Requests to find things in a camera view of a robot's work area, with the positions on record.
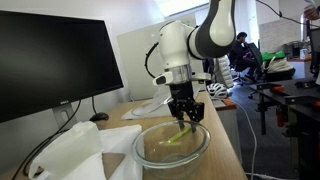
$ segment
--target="computer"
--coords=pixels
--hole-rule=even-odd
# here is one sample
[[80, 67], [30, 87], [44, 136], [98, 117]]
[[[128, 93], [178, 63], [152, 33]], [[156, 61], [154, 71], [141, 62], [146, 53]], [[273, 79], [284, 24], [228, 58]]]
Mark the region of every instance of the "computer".
[[104, 21], [0, 11], [0, 24], [0, 123], [123, 87]]

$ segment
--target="glass bowl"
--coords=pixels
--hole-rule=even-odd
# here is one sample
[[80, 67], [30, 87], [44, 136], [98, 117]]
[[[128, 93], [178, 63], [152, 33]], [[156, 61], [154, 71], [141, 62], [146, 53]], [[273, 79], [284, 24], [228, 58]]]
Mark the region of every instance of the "glass bowl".
[[153, 126], [134, 140], [131, 153], [157, 179], [184, 179], [201, 161], [210, 133], [199, 123], [172, 121]]

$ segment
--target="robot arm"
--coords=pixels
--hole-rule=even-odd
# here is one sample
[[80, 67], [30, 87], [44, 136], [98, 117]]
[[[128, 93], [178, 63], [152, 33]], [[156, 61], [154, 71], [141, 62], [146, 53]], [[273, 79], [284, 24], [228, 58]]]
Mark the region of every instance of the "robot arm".
[[199, 28], [171, 22], [160, 29], [160, 54], [165, 72], [153, 84], [169, 85], [172, 116], [183, 119], [186, 112], [192, 121], [203, 119], [204, 104], [195, 102], [189, 56], [198, 59], [225, 56], [235, 39], [235, 0], [211, 0], [209, 13]]

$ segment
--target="desk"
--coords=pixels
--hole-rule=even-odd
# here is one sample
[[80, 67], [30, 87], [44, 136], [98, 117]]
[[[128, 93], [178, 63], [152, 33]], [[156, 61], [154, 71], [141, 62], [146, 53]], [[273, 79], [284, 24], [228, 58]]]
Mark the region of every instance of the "desk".
[[[304, 78], [251, 86], [259, 93], [258, 109], [262, 134], [266, 134], [264, 115], [266, 107], [282, 105], [287, 108], [289, 120], [287, 135], [290, 137], [291, 161], [293, 168], [299, 170], [301, 180], [320, 179], [320, 108], [310, 104], [319, 101], [320, 87], [308, 89], [295, 87], [296, 82], [312, 80], [315, 79]], [[272, 85], [282, 85], [284, 89], [270, 91]]]
[[225, 107], [217, 107], [219, 118], [222, 125], [230, 139], [230, 142], [235, 150], [240, 162], [242, 163], [241, 146], [238, 130], [238, 119], [237, 119], [237, 105], [231, 101], [230, 98], [222, 100], [226, 105]]
[[311, 58], [306, 59], [289, 59], [288, 62], [295, 69], [296, 72], [293, 75], [293, 79], [312, 77], [313, 74], [310, 72]]
[[[220, 118], [207, 92], [200, 92], [196, 101], [205, 103], [204, 119], [201, 121], [201, 124], [209, 130], [211, 134], [211, 142], [208, 149], [203, 154], [204, 157], [202, 163], [197, 171], [190, 176], [190, 179], [247, 180], [245, 172], [232, 148]], [[173, 117], [121, 120], [121, 116], [125, 112], [139, 106], [143, 102], [144, 101], [119, 104], [108, 112], [110, 117], [108, 121], [99, 121], [97, 124], [106, 129], [140, 124], [142, 126], [142, 130], [146, 130], [156, 124], [175, 120]], [[11, 178], [14, 170], [15, 169], [6, 173], [6, 175], [0, 175], [0, 179]], [[144, 172], [143, 177], [145, 180], [151, 179], [150, 175], [146, 172]]]

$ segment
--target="monitor stand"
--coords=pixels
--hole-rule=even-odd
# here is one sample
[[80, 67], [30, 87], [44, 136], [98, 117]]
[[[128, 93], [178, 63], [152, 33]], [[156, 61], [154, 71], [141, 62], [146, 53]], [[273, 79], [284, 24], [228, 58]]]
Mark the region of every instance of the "monitor stand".
[[[59, 128], [61, 128], [74, 113], [72, 105], [70, 103], [52, 108], [52, 110]], [[77, 122], [78, 121], [76, 116], [73, 116], [73, 118], [62, 130], [72, 128], [72, 126], [75, 125]]]

